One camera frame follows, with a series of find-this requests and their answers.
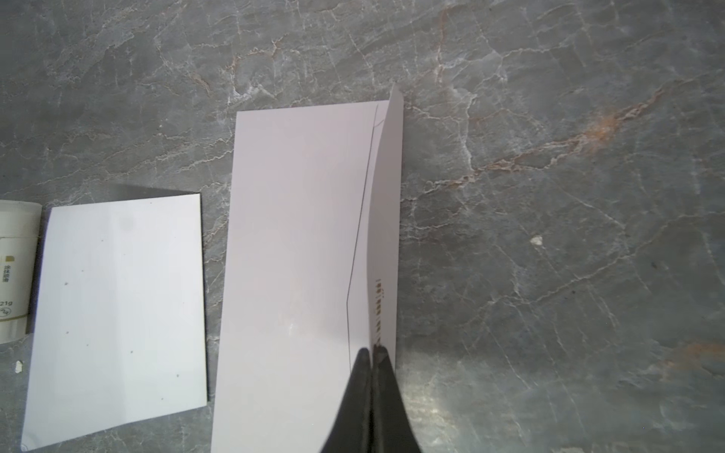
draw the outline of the envelope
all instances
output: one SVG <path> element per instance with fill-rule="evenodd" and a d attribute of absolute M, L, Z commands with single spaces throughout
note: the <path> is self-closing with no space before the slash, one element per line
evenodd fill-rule
<path fill-rule="evenodd" d="M 23 451 L 206 405 L 199 198 L 53 208 Z"/>
<path fill-rule="evenodd" d="M 237 114 L 212 453 L 319 452 L 357 351 L 394 360 L 402 120 Z"/>

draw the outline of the folded white card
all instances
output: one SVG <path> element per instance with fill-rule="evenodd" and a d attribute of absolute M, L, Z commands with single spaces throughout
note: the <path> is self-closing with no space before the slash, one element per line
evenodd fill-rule
<path fill-rule="evenodd" d="M 213 453 L 317 453 L 395 353 L 403 100 L 239 112 Z"/>
<path fill-rule="evenodd" d="M 24 450 L 206 405 L 199 203 L 53 208 Z"/>

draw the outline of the paper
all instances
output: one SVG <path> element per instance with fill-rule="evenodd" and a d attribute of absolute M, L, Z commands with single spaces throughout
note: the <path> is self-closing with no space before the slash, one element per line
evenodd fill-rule
<path fill-rule="evenodd" d="M 56 207 L 22 448 L 207 403 L 199 195 Z"/>
<path fill-rule="evenodd" d="M 357 350 L 394 351 L 402 107 L 237 114 L 212 453 L 319 452 Z"/>

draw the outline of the blank paper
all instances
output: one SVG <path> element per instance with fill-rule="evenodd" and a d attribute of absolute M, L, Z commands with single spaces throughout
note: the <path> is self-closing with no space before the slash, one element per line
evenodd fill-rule
<path fill-rule="evenodd" d="M 198 194 L 53 208 L 22 447 L 207 403 Z"/>

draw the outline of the gray marble tabletop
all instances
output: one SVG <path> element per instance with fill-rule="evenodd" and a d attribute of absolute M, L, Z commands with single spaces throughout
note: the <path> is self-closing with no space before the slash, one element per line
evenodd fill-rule
<path fill-rule="evenodd" d="M 397 375 L 423 451 L 725 451 L 722 1 L 0 13 L 0 198 L 203 203 L 210 404 L 39 451 L 209 451 L 235 112 L 393 82 Z M 0 346 L 0 452 L 18 451 L 31 345 Z"/>

